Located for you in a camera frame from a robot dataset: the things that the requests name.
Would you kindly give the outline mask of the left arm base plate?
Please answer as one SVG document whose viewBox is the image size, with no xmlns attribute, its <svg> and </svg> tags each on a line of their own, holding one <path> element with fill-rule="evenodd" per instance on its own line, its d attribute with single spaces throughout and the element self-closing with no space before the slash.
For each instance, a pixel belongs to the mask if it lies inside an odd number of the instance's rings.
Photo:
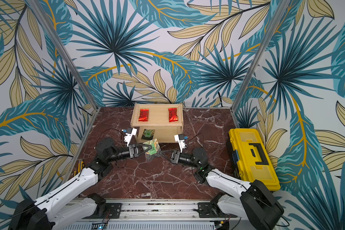
<svg viewBox="0 0 345 230">
<path fill-rule="evenodd" d="M 119 219 L 121 208 L 122 203 L 105 203 L 98 205 L 95 213 L 84 219 Z"/>
</svg>

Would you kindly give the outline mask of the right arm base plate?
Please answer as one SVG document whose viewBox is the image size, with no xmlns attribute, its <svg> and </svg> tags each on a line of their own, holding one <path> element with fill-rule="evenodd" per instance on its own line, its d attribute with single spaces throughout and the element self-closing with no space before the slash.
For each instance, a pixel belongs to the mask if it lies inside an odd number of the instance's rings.
<svg viewBox="0 0 345 230">
<path fill-rule="evenodd" d="M 212 202 L 199 202 L 198 208 L 195 211 L 200 218 L 236 218 L 236 215 L 223 213 L 217 204 Z"/>
</svg>

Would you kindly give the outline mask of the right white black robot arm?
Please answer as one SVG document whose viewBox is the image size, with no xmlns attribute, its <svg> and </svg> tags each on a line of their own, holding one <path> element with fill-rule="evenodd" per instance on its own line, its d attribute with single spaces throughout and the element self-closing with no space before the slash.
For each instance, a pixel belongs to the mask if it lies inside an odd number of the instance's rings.
<svg viewBox="0 0 345 230">
<path fill-rule="evenodd" d="M 272 230 L 284 219 L 284 209 L 272 192 L 259 180 L 243 181 L 231 177 L 209 164 L 203 148 L 193 149 L 191 154 L 179 150 L 161 151 L 160 156 L 172 164 L 182 164 L 196 169 L 195 179 L 203 185 L 219 189 L 210 202 L 198 204 L 196 212 L 201 218 L 239 217 L 248 220 L 257 230 Z"/>
</svg>

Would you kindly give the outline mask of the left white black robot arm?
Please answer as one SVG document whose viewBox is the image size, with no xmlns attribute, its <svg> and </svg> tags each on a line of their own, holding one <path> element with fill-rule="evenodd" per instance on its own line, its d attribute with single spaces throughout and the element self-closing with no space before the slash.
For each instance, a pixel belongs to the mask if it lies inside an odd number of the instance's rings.
<svg viewBox="0 0 345 230">
<path fill-rule="evenodd" d="M 89 187 L 100 182 L 113 169 L 113 162 L 132 159 L 151 150 L 151 145 L 115 145 L 112 138 L 99 142 L 97 155 L 72 179 L 36 200 L 19 203 L 9 224 L 10 230 L 61 230 L 85 217 L 100 215 L 105 200 L 93 194 L 68 208 L 65 206 Z"/>
</svg>

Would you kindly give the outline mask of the red tea bag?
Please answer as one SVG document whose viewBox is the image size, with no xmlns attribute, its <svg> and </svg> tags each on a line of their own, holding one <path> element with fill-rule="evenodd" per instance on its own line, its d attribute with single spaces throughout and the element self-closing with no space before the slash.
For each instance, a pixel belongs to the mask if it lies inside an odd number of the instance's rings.
<svg viewBox="0 0 345 230">
<path fill-rule="evenodd" d="M 169 108 L 169 122 L 178 122 L 177 108 Z"/>
<path fill-rule="evenodd" d="M 139 122 L 148 122 L 149 120 L 149 109 L 140 109 L 140 115 L 138 118 Z"/>
</svg>

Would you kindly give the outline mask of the green tea bag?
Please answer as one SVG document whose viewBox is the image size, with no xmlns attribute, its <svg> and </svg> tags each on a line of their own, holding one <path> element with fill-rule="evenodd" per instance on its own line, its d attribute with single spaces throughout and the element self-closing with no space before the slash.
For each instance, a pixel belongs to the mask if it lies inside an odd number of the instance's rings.
<svg viewBox="0 0 345 230">
<path fill-rule="evenodd" d="M 149 156 L 158 154 L 160 152 L 160 150 L 161 150 L 160 145 L 159 145 L 157 139 L 146 141 L 146 142 L 144 142 L 144 144 L 148 144 L 148 145 L 152 146 L 152 150 L 150 150 L 149 152 L 145 153 L 145 154 L 147 154 Z"/>
<path fill-rule="evenodd" d="M 154 129 L 144 129 L 142 133 L 142 140 L 153 140 L 155 130 Z"/>
</svg>

